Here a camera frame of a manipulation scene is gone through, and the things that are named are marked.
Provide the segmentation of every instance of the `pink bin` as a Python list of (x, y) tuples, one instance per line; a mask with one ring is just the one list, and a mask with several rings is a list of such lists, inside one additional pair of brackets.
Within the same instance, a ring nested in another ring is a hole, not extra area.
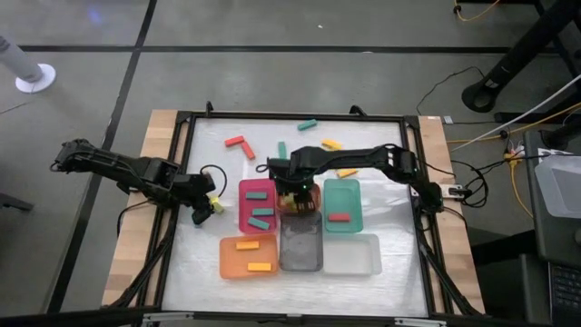
[[(266, 193), (266, 200), (247, 200), (247, 192), (263, 192)], [(276, 192), (274, 189), (274, 181), (264, 179), (241, 180), (238, 184), (238, 228), (243, 233), (272, 233), (276, 231)], [(256, 219), (268, 223), (269, 229), (262, 230), (248, 224), (248, 219), (252, 217), (252, 209), (271, 208), (274, 211), (272, 216), (257, 216)]]

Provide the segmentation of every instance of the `gray floor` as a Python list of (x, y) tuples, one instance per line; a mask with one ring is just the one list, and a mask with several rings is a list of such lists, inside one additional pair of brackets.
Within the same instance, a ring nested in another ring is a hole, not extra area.
[[(20, 45), (134, 45), (148, 1), (4, 0), (0, 31)], [(413, 0), (159, 0), (146, 45), (381, 45), (511, 46), (535, 22), (531, 6), (502, 5), (475, 23), (460, 23), (452, 1)], [(465, 5), (471, 16), (483, 5)], [(576, 42), (567, 37), (569, 45)], [(0, 69), (0, 192), (35, 204), (32, 213), (0, 215), (0, 315), (42, 312), (57, 274), (86, 174), (49, 173), (60, 143), (83, 137), (100, 144), (131, 53), (32, 53), (54, 65), (57, 82), (37, 95), (20, 94)], [(484, 72), (500, 54), (142, 53), (117, 135), (116, 152), (139, 154), (152, 109), (346, 113), (358, 104), (369, 114), (416, 114), (414, 107), (446, 75), (476, 65)], [(570, 79), (563, 62), (541, 55), (506, 88), (496, 111), (523, 111)], [(420, 107), (456, 121), (490, 121), (464, 107), (463, 88), (474, 71), (448, 81)], [(448, 125), (449, 139), (496, 126)], [(503, 143), (470, 146), (455, 159), (486, 164)], [(518, 186), (528, 202), (524, 165)], [(457, 167), (459, 180), (468, 172)], [(507, 167), (491, 173), (488, 205), (465, 208), (471, 242), (531, 228), (510, 187)], [(115, 246), (115, 219), (126, 196), (102, 183), (64, 310), (97, 308)]]

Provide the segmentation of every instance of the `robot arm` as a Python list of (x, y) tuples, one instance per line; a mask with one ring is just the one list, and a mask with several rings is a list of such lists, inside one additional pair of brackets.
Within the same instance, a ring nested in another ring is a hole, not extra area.
[(201, 224), (213, 213), (206, 194), (215, 190), (214, 182), (209, 174), (180, 174), (179, 168), (161, 158), (132, 158), (105, 151), (84, 139), (64, 143), (51, 166), (55, 172), (96, 173), (116, 181), (126, 193), (131, 188), (141, 191), (163, 207), (191, 206), (193, 222)]
[(325, 151), (305, 146), (290, 154), (290, 160), (268, 159), (267, 168), (274, 180), (277, 193), (295, 193), (298, 208), (311, 201), (313, 177), (329, 169), (376, 168), (396, 183), (409, 184), (419, 194), (420, 206), (428, 213), (442, 211), (442, 192), (436, 183), (418, 173), (416, 155), (395, 144), (384, 144), (371, 149)]

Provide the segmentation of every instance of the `plastic container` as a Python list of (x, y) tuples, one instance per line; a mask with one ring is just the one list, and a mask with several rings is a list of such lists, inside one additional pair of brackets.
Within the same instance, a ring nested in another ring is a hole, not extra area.
[(382, 270), (376, 234), (326, 234), (323, 237), (323, 257), (326, 274), (374, 275)]
[[(314, 184), (310, 188), (310, 196), (311, 196), (313, 202), (315, 203), (315, 210), (319, 211), (320, 210), (320, 188), (317, 184)], [(298, 213), (297, 207), (294, 204), (294, 201), (292, 203), (287, 203), (285, 200), (286, 200), (285, 196), (277, 195), (277, 197), (276, 197), (276, 210), (278, 210), (280, 213)]]
[(581, 218), (581, 156), (549, 156), (537, 165), (535, 175), (549, 213)]
[[(238, 242), (259, 243), (255, 250), (236, 250)], [(279, 257), (274, 234), (226, 237), (220, 240), (220, 276), (223, 279), (272, 276), (279, 271)], [(270, 263), (269, 272), (249, 272), (248, 263)]]
[[(266, 193), (265, 200), (246, 199), (247, 192)], [(274, 191), (274, 182), (268, 178), (241, 180), (238, 184), (238, 228), (243, 233), (274, 233), (276, 231), (276, 192)], [(259, 208), (271, 208), (274, 214), (271, 216), (254, 217), (269, 224), (267, 230), (262, 230), (248, 224), (252, 217), (252, 210)]]
[(317, 272), (323, 265), (323, 222), (319, 212), (281, 215), (281, 269)]
[[(330, 222), (331, 213), (348, 213), (349, 222)], [(323, 185), (323, 220), (330, 233), (358, 233), (363, 230), (361, 191), (355, 179), (328, 179)]]

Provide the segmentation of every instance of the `yellow cable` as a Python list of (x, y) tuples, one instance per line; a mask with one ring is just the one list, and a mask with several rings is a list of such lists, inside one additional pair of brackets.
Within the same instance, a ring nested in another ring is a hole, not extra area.
[(518, 195), (517, 183), (515, 182), (515, 166), (517, 166), (517, 164), (512, 163), (513, 162), (510, 162), (510, 181), (512, 182), (512, 189), (515, 191), (515, 196), (518, 200), (518, 203), (520, 203), (520, 206), (527, 212), (529, 217), (533, 218), (533, 214), (527, 209), (523, 201), (520, 199), (520, 195)]
[[(531, 128), (531, 127), (536, 126), (538, 124), (542, 124), (542, 123), (546, 122), (547, 120), (549, 120), (551, 118), (557, 117), (560, 114), (564, 114), (564, 113), (566, 113), (568, 111), (576, 110), (578, 108), (581, 108), (581, 102), (576, 103), (576, 104), (573, 104), (570, 107), (568, 107), (567, 109), (563, 109), (563, 110), (561, 110), (560, 112), (558, 112), (556, 114), (551, 114), (549, 117), (545, 117), (545, 118), (539, 120), (538, 122), (534, 122), (534, 123), (528, 124), (526, 126), (518, 127), (517, 129), (512, 130), (510, 132), (510, 134), (512, 135), (512, 134), (514, 134), (516, 132), (522, 132), (522, 131), (524, 131), (524, 130), (526, 130), (528, 128)], [(478, 141), (479, 142), (481, 142), (481, 141), (490, 141), (490, 140), (496, 140), (498, 138), (500, 138), (500, 135), (485, 137), (485, 138), (479, 139)], [(454, 140), (454, 141), (447, 141), (446, 143), (447, 144), (458, 144), (458, 143), (466, 143), (466, 142), (470, 142), (470, 141), (472, 141), (472, 140)]]
[[(495, 5), (498, 5), (498, 3), (500, 2), (500, 0), (497, 0), (494, 4), (490, 5), (488, 8), (486, 8), (482, 13), (475, 15), (474, 17), (471, 18), (464, 18), (462, 17), (462, 14), (460, 13), (460, 11), (458, 10), (456, 12), (456, 15), (458, 16), (458, 18), (462, 21), (462, 22), (470, 22), (476, 19), (479, 19), (481, 16), (483, 16), (485, 13), (487, 13), (490, 9), (492, 9)], [(454, 0), (454, 6), (458, 7), (458, 1)]]

